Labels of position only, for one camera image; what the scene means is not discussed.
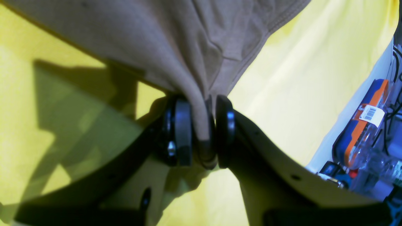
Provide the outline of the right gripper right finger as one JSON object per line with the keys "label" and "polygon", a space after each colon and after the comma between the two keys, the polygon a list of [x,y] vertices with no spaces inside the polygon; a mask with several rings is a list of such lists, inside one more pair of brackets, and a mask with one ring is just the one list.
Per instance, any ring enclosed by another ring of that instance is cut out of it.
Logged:
{"label": "right gripper right finger", "polygon": [[338,188],[283,153],[223,95],[216,99],[220,168],[240,184],[251,226],[389,226],[387,204]]}

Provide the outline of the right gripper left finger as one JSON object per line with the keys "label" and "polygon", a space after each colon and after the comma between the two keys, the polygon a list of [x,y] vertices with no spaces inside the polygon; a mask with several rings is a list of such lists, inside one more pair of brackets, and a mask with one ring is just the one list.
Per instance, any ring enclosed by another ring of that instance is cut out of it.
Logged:
{"label": "right gripper left finger", "polygon": [[150,187],[139,193],[137,208],[101,205],[153,154],[168,167],[192,165],[191,107],[184,97],[170,98],[164,113],[105,166],[69,186],[23,202],[14,221],[28,226],[144,226],[152,198]]}

